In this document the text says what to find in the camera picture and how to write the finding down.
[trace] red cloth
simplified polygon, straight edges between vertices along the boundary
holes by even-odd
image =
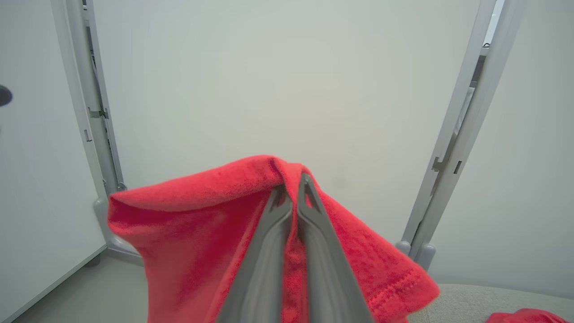
[[[568,323],[558,315],[543,310],[521,309],[514,314],[493,313],[486,323]]]
[[[301,164],[255,156],[110,197],[108,224],[142,255],[148,322],[214,322],[273,187],[294,202]],[[319,196],[378,322],[406,321],[438,296],[426,272],[335,200]],[[285,246],[283,322],[307,322],[305,251],[292,230]]]

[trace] gray floor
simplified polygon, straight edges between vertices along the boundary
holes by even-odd
[[[144,268],[107,256],[84,267],[18,317],[15,323],[143,323],[148,320]]]

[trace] white cabinet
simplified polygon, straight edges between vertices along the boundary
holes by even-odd
[[[104,248],[49,1],[0,2],[0,322]]]

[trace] metal frame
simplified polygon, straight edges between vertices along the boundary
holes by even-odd
[[[104,73],[102,68],[102,58],[100,54],[100,45],[98,41],[98,31],[96,28],[96,18],[94,13],[94,2],[93,0],[87,0],[88,16],[90,18],[90,34],[92,39],[92,46],[94,49],[94,58],[96,60],[96,73],[98,77],[98,84],[100,89],[100,96],[102,99],[102,108],[108,114],[108,118],[105,119],[107,135],[110,141],[111,155],[114,163],[114,169],[116,178],[118,180],[118,186],[116,190],[124,190],[126,186],[123,182],[122,169],[119,164],[118,147],[115,142],[114,126],[111,120],[110,103],[107,97],[106,81],[104,79]]]
[[[468,40],[466,54],[464,55],[462,65],[460,67],[460,73],[452,92],[451,101],[448,105],[447,113],[439,132],[439,137],[436,141],[433,153],[430,156],[430,161],[426,169],[425,176],[423,177],[421,188],[419,189],[417,198],[414,202],[413,210],[411,211],[405,232],[403,233],[401,241],[397,243],[397,248],[404,253],[408,254],[410,252],[411,244],[413,242],[414,235],[417,232],[419,223],[425,216],[427,207],[431,202],[432,190],[439,175],[438,170],[435,169],[435,163],[444,162],[444,156],[447,152],[449,143],[451,142],[452,132],[454,131],[456,121],[459,118],[468,87],[475,71],[476,62],[478,61],[482,50],[482,45],[484,38],[486,37],[495,3],[496,0],[481,0],[479,4],[478,11],[476,13],[476,20]]]
[[[434,246],[429,245],[429,242],[455,189],[459,176],[464,170],[468,155],[472,150],[488,107],[496,92],[525,7],[526,1],[524,0],[506,0],[502,8],[497,29],[494,33],[491,47],[488,50],[487,59],[484,62],[482,75],[454,144],[451,158],[447,161],[444,168],[444,176],[438,183],[426,214],[420,222],[412,241],[409,256],[416,262],[423,262],[421,263],[423,267],[428,268],[430,260],[432,260],[432,257],[429,258],[424,250],[434,251]]]
[[[140,259],[141,257],[135,248],[113,234],[107,225],[108,195],[120,190],[119,187],[122,184],[118,182],[121,177],[116,178],[116,173],[119,170],[116,166],[119,166],[119,163],[116,163],[113,158],[115,147],[113,135],[109,138],[108,146],[108,137],[104,125],[108,119],[103,117],[106,107],[104,106],[104,110],[102,110],[99,103],[98,83],[95,79],[91,54],[89,53],[83,6],[78,0],[51,1],[76,120],[80,135],[83,138],[94,185],[98,192],[98,200],[94,202],[95,215],[109,249],[123,256]],[[94,111],[97,112],[95,118],[90,116],[90,112]]]

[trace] gray cushion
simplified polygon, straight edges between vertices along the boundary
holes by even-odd
[[[495,312],[541,309],[574,322],[574,300],[493,287],[439,284],[440,296],[410,323],[484,323]]]

